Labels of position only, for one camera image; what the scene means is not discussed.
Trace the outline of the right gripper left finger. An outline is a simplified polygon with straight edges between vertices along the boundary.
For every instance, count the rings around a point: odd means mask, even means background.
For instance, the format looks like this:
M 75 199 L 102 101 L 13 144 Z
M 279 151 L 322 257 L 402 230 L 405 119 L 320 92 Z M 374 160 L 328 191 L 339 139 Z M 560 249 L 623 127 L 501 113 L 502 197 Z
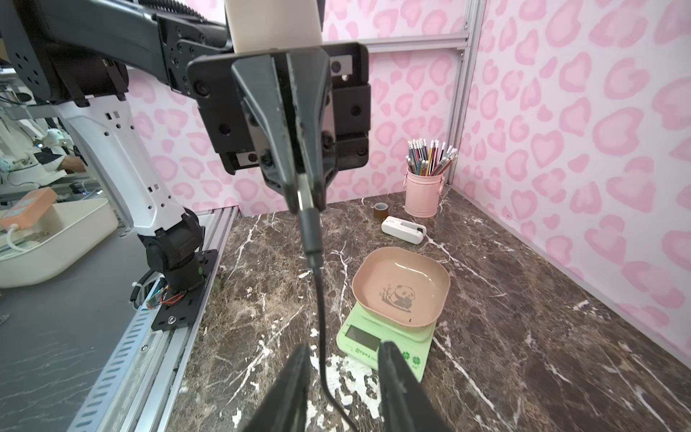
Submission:
M 298 345 L 244 431 L 303 432 L 310 388 L 310 350 Z

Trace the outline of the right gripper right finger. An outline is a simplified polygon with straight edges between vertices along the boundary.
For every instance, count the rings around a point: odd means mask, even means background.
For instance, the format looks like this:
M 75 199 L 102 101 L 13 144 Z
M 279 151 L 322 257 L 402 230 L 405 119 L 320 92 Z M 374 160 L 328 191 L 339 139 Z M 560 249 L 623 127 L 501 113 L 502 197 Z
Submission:
M 386 431 L 451 431 L 435 412 L 394 342 L 381 343 L 378 371 Z

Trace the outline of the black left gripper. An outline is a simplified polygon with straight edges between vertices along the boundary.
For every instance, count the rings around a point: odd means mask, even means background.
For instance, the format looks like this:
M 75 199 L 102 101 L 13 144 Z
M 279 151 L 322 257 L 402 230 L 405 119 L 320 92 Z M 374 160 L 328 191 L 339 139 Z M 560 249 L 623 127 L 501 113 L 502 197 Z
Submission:
M 324 211 L 327 176 L 367 162 L 372 90 L 362 44 L 209 49 L 187 65 L 187 94 L 225 170 L 261 169 L 292 213 Z

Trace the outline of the green electronic kitchen scale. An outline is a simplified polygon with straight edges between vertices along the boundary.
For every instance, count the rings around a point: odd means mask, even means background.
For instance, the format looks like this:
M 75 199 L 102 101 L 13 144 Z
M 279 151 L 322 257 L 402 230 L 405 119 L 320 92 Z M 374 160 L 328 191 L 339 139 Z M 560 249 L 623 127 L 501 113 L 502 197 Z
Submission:
M 412 374 L 422 382 L 434 333 L 435 322 L 420 328 L 403 327 L 357 302 L 338 331 L 337 344 L 348 356 L 377 370 L 381 343 L 393 342 Z

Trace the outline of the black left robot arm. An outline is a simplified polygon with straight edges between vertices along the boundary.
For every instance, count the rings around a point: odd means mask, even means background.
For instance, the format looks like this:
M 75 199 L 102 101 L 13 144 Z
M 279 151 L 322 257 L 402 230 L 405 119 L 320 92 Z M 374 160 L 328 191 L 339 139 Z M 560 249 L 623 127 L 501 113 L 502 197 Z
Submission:
M 174 1 L 5 1 L 21 81 L 50 104 L 122 198 L 149 268 L 179 299 L 203 288 L 203 231 L 167 189 L 127 100 L 136 68 L 194 99 L 225 171 L 257 167 L 323 264 L 320 214 L 341 171 L 368 160 L 369 53 L 321 39 L 320 1 L 241 1 L 225 23 Z

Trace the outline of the small brown tape roll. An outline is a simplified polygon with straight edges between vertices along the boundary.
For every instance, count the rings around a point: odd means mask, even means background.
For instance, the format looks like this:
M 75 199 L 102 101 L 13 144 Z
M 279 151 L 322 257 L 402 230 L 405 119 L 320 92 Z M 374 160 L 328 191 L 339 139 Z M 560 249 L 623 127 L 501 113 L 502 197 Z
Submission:
M 389 207 L 387 203 L 376 203 L 374 207 L 374 219 L 379 222 L 384 222 L 389 216 Z

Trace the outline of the bundle of coloured pencils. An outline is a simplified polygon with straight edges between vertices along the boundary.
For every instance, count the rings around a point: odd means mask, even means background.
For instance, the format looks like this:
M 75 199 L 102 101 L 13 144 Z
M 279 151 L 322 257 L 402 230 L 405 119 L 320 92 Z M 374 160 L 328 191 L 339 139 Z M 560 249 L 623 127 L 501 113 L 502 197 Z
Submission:
M 458 149 L 439 140 L 409 140 L 408 172 L 417 176 L 444 176 L 455 163 Z

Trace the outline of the white rectangular device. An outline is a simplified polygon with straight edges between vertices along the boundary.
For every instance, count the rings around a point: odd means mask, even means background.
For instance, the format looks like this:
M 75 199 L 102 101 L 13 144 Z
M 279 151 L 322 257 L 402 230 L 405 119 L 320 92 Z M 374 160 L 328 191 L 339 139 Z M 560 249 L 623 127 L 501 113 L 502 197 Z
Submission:
M 393 216 L 388 216 L 381 224 L 383 233 L 413 245 L 419 245 L 426 237 L 426 227 Z

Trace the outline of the pink pencil cup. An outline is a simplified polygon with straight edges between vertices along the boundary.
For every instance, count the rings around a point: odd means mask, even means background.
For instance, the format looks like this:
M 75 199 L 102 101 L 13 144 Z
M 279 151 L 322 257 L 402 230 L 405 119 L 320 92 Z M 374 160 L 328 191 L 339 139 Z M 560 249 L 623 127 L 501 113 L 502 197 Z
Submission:
M 443 175 L 419 176 L 407 172 L 404 180 L 405 212 L 416 218 L 434 217 L 445 182 Z

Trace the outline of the orange device outside cell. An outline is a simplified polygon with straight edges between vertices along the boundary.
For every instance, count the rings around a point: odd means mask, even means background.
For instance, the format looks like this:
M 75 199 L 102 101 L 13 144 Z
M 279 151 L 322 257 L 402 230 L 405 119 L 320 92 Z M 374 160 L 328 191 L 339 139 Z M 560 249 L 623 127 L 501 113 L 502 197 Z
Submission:
M 16 230 L 31 228 L 57 199 L 58 195 L 50 187 L 37 189 L 26 194 L 1 217 L 2 228 L 5 230 L 12 227 Z

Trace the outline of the white bin outside cell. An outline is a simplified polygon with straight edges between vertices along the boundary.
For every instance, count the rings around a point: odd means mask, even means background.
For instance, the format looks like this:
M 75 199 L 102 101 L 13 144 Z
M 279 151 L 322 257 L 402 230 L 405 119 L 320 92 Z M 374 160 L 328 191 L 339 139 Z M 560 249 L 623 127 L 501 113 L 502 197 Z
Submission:
M 1 287 L 19 288 L 46 282 L 77 263 L 118 227 L 118 219 L 105 198 L 55 203 L 29 230 L 19 251 L 1 240 Z

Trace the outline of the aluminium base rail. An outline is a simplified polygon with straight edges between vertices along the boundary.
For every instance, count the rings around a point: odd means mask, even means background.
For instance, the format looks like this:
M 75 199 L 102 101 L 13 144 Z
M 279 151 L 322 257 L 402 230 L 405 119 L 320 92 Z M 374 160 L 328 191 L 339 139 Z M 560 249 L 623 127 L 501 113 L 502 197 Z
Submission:
M 164 431 L 173 413 L 221 257 L 239 215 L 231 207 L 201 216 L 206 228 L 206 287 L 194 297 L 191 320 L 177 313 L 137 311 L 70 431 Z

